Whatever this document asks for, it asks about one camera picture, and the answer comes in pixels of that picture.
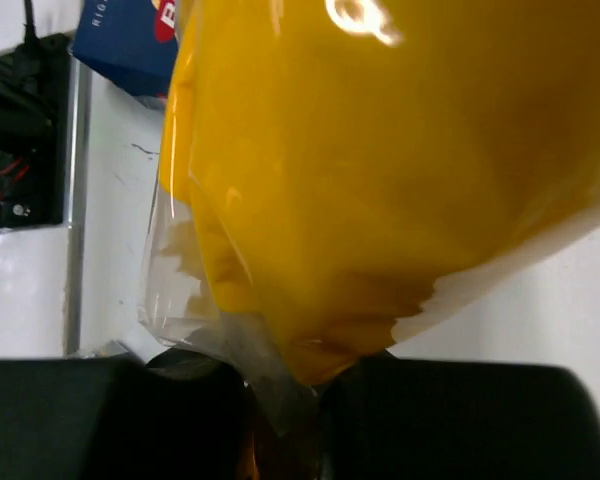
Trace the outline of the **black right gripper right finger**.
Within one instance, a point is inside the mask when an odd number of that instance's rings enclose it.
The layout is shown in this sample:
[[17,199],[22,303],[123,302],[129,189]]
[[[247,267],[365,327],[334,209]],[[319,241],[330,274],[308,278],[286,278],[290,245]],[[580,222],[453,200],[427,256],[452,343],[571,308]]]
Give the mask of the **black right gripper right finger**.
[[337,479],[600,479],[600,418],[563,368],[374,356],[323,408]]

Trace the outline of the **yellow fusilli pasta bag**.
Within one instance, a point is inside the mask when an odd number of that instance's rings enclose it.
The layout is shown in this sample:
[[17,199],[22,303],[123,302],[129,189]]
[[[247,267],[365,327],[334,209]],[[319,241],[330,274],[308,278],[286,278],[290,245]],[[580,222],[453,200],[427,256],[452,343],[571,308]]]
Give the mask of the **yellow fusilli pasta bag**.
[[166,1],[141,324],[272,423],[600,226],[600,1]]

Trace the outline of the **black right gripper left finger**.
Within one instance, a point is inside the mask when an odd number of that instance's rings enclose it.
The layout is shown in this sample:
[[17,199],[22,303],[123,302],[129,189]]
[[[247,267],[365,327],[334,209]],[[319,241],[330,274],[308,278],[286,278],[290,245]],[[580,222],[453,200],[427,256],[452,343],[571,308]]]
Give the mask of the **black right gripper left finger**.
[[0,360],[0,479],[234,479],[246,400],[229,365]]

